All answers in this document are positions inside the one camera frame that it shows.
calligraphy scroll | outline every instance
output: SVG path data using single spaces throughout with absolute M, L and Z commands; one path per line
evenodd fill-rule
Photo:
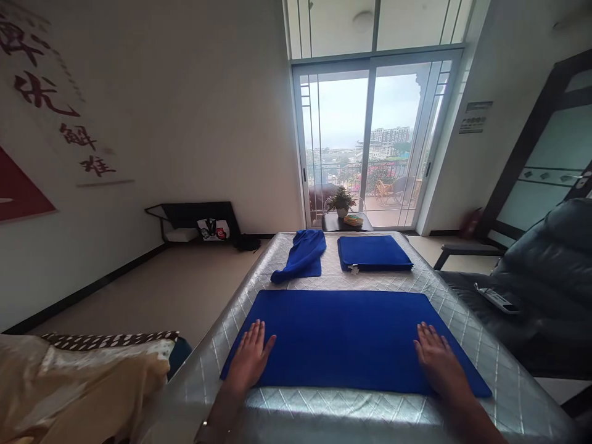
M 86 116 L 86 99 L 55 47 L 51 23 L 11 2 L 0 2 L 0 76 L 77 186 L 132 181 Z

small table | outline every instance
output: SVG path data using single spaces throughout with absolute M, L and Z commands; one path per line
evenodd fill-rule
M 321 220 L 323 231 L 374 231 L 374 227 L 368 220 L 368 217 L 363 213 L 355 213 L 364 223 L 361 226 L 351 226 L 343 222 L 343 218 L 337 216 L 337 213 L 326 213 Z

remote control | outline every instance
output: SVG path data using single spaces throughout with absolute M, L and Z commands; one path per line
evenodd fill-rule
M 477 290 L 481 296 L 485 297 L 489 302 L 494 304 L 497 308 L 499 308 L 504 313 L 507 313 L 509 315 L 517 315 L 518 313 L 520 313 L 520 310 L 518 309 L 518 307 L 516 307 L 513 303 L 511 303 L 507 299 L 504 299 L 502 296 L 497 294 L 495 291 L 493 291 L 491 289 L 480 289 L 476 282 L 474 283 L 474 285 L 475 285 L 475 290 Z

high-rise building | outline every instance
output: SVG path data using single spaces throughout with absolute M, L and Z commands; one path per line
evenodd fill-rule
M 409 141 L 409 127 L 408 126 L 397 126 L 396 128 L 390 128 L 382 130 L 381 142 L 408 142 Z
M 370 140 L 382 142 L 383 128 L 376 128 L 370 131 Z

hand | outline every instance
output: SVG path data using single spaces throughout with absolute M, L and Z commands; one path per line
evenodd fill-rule
M 453 406 L 475 401 L 464 370 L 444 336 L 434 326 L 417 325 L 419 341 L 414 340 L 419 364 L 432 388 L 445 403 Z
M 265 322 L 260 322 L 258 319 L 242 336 L 239 348 L 230 364 L 230 370 L 224 383 L 233 392 L 247 393 L 261 377 L 271 349 L 276 343 L 276 336 L 273 335 L 269 338 L 265 349 L 263 348 L 264 340 Z

